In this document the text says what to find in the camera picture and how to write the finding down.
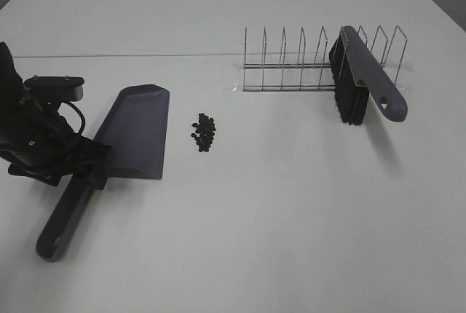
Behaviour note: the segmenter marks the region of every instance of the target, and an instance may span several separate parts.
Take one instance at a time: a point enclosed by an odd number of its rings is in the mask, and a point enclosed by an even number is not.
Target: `brush bristles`
[[[366,113],[369,91],[358,87],[351,74],[348,59],[344,57],[344,45],[341,37],[330,51],[331,70],[335,81],[335,102],[343,122],[353,125],[363,123]]]

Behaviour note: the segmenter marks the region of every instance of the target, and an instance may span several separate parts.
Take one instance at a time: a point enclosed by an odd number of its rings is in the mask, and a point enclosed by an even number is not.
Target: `dustpan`
[[[170,93],[146,84],[127,87],[116,98],[94,141],[112,148],[105,171],[73,175],[36,243],[46,261],[63,257],[95,190],[95,179],[162,178]]]

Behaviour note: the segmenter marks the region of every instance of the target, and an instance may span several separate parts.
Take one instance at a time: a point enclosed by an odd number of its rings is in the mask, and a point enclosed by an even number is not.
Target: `brush handle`
[[[384,116],[393,122],[402,122],[408,106],[380,63],[368,50],[357,31],[350,25],[340,31],[349,68],[357,86],[367,87]]]

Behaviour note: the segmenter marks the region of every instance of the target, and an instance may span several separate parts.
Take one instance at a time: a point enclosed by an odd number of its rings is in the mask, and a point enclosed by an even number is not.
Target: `brush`
[[[408,113],[405,99],[352,26],[341,27],[329,57],[336,106],[343,122],[363,123],[369,93],[387,119],[405,120]]]

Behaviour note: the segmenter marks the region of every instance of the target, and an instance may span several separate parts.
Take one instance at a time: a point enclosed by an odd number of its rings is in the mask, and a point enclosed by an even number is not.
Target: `metal dish rack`
[[[358,28],[358,34],[368,46],[368,37],[364,28],[360,25]],[[376,29],[374,39],[371,43],[370,51],[373,53],[374,57],[378,58],[379,56],[374,54],[374,45],[377,43],[380,38],[383,42],[383,52],[380,57],[380,64],[384,68],[387,64],[387,59],[392,51],[392,46],[394,44],[395,37],[397,34],[400,34],[403,39],[403,50],[401,52],[400,61],[398,63],[397,71],[393,82],[396,84],[398,80],[398,75],[400,73],[401,64],[406,51],[406,45],[408,44],[408,38],[401,29],[399,25],[395,27],[393,31],[392,38],[389,44],[389,38],[385,33],[385,30],[381,25]],[[267,50],[267,30],[264,27],[264,32],[262,36],[262,52],[258,54],[248,54],[248,27],[245,27],[245,51],[244,51],[244,64],[243,64],[243,81],[242,81],[242,91],[249,92],[270,92],[270,91],[333,91],[335,89],[335,84],[331,76],[328,76],[328,80],[323,82],[324,69],[330,68],[330,60],[328,59],[328,51],[330,47],[328,45],[327,31],[325,27],[320,29],[319,40],[317,42],[317,48],[315,49],[314,57],[310,60],[306,59],[307,51],[307,39],[304,32],[304,28],[301,27],[299,32],[299,47],[298,52],[288,53],[287,54],[287,33],[285,27],[282,29],[282,37],[280,44],[280,52],[272,53]],[[275,56],[274,62],[268,62],[268,59],[271,56]],[[296,57],[296,62],[290,62],[290,55]],[[314,81],[308,82],[303,81],[305,70],[312,69]],[[246,74],[250,74],[255,71],[255,76],[253,76],[253,81],[251,82],[247,78]]]

